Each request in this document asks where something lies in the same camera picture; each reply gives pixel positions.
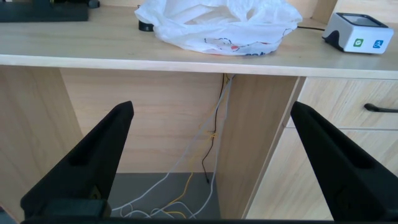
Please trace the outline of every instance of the white card reader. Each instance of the white card reader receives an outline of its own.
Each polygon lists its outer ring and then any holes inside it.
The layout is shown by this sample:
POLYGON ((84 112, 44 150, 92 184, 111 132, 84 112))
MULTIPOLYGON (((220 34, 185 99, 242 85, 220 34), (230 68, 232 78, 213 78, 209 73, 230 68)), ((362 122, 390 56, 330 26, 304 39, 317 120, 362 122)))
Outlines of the white card reader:
POLYGON ((383 54, 393 35, 393 29, 370 16, 337 12, 322 38, 344 52, 383 54))

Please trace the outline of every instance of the wooden desk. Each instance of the wooden desk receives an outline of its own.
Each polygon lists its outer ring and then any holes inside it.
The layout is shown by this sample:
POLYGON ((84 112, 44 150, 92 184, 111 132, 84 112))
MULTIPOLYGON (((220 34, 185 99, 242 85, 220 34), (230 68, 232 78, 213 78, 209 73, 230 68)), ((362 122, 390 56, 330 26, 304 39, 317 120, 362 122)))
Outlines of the wooden desk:
MULTIPOLYGON (((312 19, 301 25, 316 27, 354 4, 305 2, 315 5, 302 11, 312 19)), ((0 204, 16 220, 23 220, 21 197, 123 101, 132 100, 136 114, 118 172, 167 172, 217 102, 223 73, 238 74, 215 146, 223 218, 331 218, 289 121, 295 100, 398 174, 398 117, 363 109, 365 103, 398 108, 397 36, 383 55, 343 54, 321 32, 298 29, 273 54, 225 57, 139 32, 133 12, 105 6, 91 11, 89 22, 0 24, 0 204)), ((177 172, 202 171, 207 139, 203 133, 177 172)))

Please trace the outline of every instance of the drawer handle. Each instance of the drawer handle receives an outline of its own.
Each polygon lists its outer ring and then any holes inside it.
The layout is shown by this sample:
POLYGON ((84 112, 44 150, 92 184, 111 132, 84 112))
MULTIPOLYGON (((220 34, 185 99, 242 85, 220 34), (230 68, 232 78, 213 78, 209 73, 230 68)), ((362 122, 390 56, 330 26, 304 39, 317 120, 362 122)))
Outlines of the drawer handle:
POLYGON ((396 109, 380 108, 380 107, 374 106, 371 103, 366 103, 363 107, 365 107, 368 111, 372 111, 372 112, 398 113, 398 110, 396 110, 396 109))

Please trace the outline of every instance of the gray floor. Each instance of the gray floor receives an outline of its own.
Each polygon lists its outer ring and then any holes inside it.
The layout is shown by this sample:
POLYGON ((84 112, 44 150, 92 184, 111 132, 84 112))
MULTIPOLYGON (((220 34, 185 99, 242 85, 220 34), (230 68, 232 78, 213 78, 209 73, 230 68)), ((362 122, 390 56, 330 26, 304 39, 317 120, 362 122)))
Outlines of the gray floor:
MULTIPOLYGON (((144 198, 135 202, 135 210, 142 210, 150 213, 154 208, 162 208, 177 198, 184 190, 185 183, 190 173, 170 174, 169 177, 150 191, 144 198)), ((117 174, 113 182, 112 191, 109 196, 109 204, 112 208, 119 207, 125 203, 141 196, 149 187, 152 187, 157 181, 163 178, 165 174, 117 174)), ((203 173, 194 173, 187 192, 181 202, 193 212, 197 212, 205 203, 210 193, 210 184, 207 184, 203 173)), ((131 211, 129 207, 125 208, 124 214, 131 211)), ((182 205, 170 207, 167 211, 178 211, 189 216, 190 213, 182 205)), ((175 218, 182 218, 178 214, 172 214, 175 218)), ((112 216, 119 217, 119 211, 113 212, 112 216)), ((145 215, 134 213, 132 218, 142 218, 145 215)), ((218 205, 218 196, 216 184, 213 187, 213 194, 207 206, 199 213, 197 218, 219 219, 220 208, 218 205)), ((167 218, 167 216, 158 213, 154 218, 167 218)))

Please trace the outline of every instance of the black cable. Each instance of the black cable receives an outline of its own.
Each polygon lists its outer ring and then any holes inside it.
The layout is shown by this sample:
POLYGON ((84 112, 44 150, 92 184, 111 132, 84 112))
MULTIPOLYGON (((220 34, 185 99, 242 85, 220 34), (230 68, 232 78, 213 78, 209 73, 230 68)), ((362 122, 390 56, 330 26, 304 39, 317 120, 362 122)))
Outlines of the black cable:
MULTIPOLYGON (((223 93, 224 81, 225 81, 225 74, 223 74, 223 84, 221 85, 220 96, 218 97, 218 101, 221 99, 221 94, 223 93)), ((216 114, 215 114, 215 117, 214 117, 214 131, 213 131, 213 134, 216 133, 216 131, 217 131, 217 112, 218 112, 218 108, 216 109, 216 114)), ((205 161, 205 159, 209 155, 211 149, 213 148, 213 145, 214 145, 214 136, 211 137, 211 146, 210 146, 209 150, 207 151, 207 153, 204 156, 204 158, 201 160, 201 166, 203 167, 203 171, 205 171, 205 177, 206 177, 207 184, 210 183, 210 180, 207 177, 206 168, 205 168, 205 165, 203 164, 203 162, 205 161)))
POLYGON ((301 29, 313 29, 313 30, 325 31, 325 29, 316 28, 316 27, 302 27, 302 26, 298 26, 297 28, 301 28, 301 29))

